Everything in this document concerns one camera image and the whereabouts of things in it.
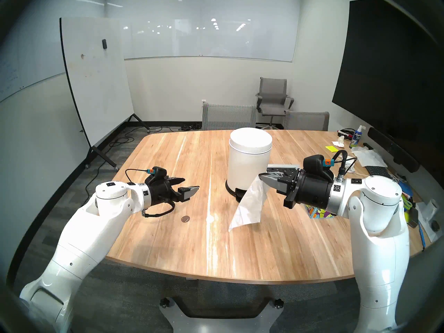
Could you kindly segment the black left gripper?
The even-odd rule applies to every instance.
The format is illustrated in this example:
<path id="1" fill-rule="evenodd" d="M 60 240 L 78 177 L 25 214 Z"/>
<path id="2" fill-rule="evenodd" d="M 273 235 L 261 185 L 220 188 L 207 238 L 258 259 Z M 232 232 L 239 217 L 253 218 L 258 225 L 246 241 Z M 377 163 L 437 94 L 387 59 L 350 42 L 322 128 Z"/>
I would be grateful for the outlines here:
<path id="1" fill-rule="evenodd" d="M 178 191 L 172 185 L 178 185 L 185 181 L 181 177 L 149 177 L 149 191 L 151 205 L 155 206 L 164 202 L 186 202 L 199 190 L 199 186 L 178 187 Z"/>

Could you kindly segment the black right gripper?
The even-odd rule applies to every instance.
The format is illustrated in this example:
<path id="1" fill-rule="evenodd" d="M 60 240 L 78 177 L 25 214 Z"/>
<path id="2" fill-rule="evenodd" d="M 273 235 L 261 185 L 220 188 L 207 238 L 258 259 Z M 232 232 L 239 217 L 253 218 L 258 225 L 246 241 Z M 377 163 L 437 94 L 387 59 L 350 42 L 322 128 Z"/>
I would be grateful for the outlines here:
<path id="1" fill-rule="evenodd" d="M 280 194 L 286 194 L 283 206 L 293 209 L 296 204 L 307 204 L 326 209 L 334 174 L 328 167 L 321 170 L 286 168 L 283 172 L 260 173 L 259 178 Z"/>

